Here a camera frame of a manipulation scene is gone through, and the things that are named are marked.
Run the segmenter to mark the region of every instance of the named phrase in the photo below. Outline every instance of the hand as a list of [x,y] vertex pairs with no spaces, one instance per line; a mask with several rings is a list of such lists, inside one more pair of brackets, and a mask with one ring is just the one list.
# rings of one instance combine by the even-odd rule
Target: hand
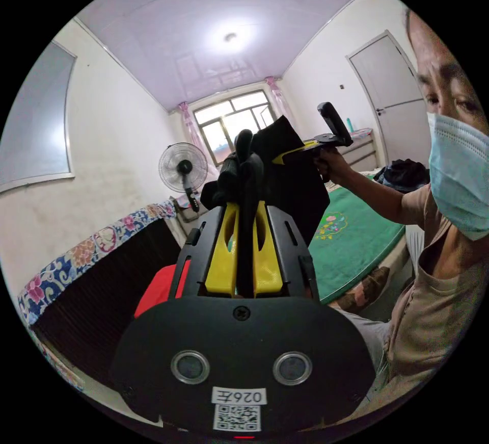
[[340,186],[344,185],[352,172],[343,155],[335,148],[321,149],[319,157],[314,159],[314,164],[321,175],[329,176],[332,182]]

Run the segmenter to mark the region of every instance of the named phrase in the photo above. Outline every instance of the face mask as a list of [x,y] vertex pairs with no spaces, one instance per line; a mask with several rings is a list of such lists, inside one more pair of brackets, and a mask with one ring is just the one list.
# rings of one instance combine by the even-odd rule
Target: face mask
[[429,175],[438,209],[468,239],[489,234],[489,137],[456,119],[428,113]]

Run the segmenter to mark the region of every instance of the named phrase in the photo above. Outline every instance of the green mat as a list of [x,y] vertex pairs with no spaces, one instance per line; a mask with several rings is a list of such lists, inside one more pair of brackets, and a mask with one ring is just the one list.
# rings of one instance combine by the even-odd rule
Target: green mat
[[405,228],[382,218],[347,189],[331,192],[330,199],[309,245],[324,304],[339,298],[377,267]]

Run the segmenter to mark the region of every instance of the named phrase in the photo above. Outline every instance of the label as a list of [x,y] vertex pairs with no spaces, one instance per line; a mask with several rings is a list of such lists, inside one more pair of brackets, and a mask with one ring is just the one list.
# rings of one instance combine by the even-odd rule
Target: label
[[212,388],[211,403],[216,405],[266,405],[266,388]]
[[260,432],[260,405],[216,405],[213,430]]

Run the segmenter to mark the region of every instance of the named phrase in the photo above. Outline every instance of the ceiling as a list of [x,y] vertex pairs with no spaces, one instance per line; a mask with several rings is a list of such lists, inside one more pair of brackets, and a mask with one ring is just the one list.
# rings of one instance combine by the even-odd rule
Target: ceiling
[[171,110],[281,76],[348,1],[95,0],[78,17]]

